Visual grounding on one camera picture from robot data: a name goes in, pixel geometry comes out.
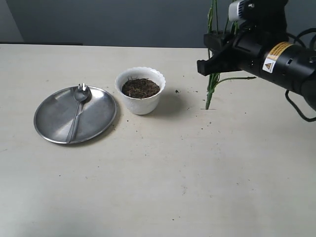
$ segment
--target metal spoon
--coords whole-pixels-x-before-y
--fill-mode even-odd
[[[67,143],[71,142],[71,140],[73,139],[74,135],[77,132],[78,117],[79,117],[79,115],[78,115],[79,107],[80,107],[80,105],[81,106],[83,105],[83,102],[89,97],[90,93],[91,93],[90,89],[85,83],[79,84],[78,87],[76,88],[75,92],[74,92],[74,98],[75,98],[75,100],[78,101],[78,106],[77,106],[77,110],[76,110],[73,122],[72,122],[72,124],[70,126],[68,136],[66,138],[66,142]]]

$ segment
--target stainless steel plate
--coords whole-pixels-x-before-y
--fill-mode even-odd
[[[89,140],[105,131],[113,122],[117,105],[108,92],[89,86],[91,98],[85,102],[79,114],[78,130],[69,144]],[[66,138],[77,109],[74,99],[76,86],[60,90],[46,98],[34,116],[34,126],[40,136],[59,144]]]

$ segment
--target table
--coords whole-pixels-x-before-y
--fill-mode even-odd
[[[0,45],[0,236],[314,236],[315,123],[262,79],[221,84],[205,110],[205,58],[190,48]],[[131,114],[114,87],[135,66],[167,81],[147,116]],[[42,139],[36,108],[80,82],[117,99],[114,126],[81,145]]]

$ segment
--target wall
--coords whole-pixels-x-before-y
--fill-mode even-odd
[[[206,31],[211,0],[8,0],[7,2],[26,42],[203,47],[203,34]],[[225,22],[230,2],[231,0],[219,0],[222,24]],[[288,31],[297,34],[315,26],[314,9],[316,9],[315,0],[290,0],[286,8]]]
[[[0,0],[0,41],[23,41],[5,0]]]

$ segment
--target white ceramic pot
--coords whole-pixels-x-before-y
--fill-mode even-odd
[[[159,86],[160,91],[156,95],[145,99],[131,98],[122,93],[122,87],[128,80],[142,78],[149,79],[156,83]],[[160,100],[160,94],[164,90],[165,85],[165,78],[160,72],[155,69],[145,67],[127,69],[122,72],[115,81],[115,86],[122,96],[123,103],[132,113],[136,115],[146,115],[157,107]]]

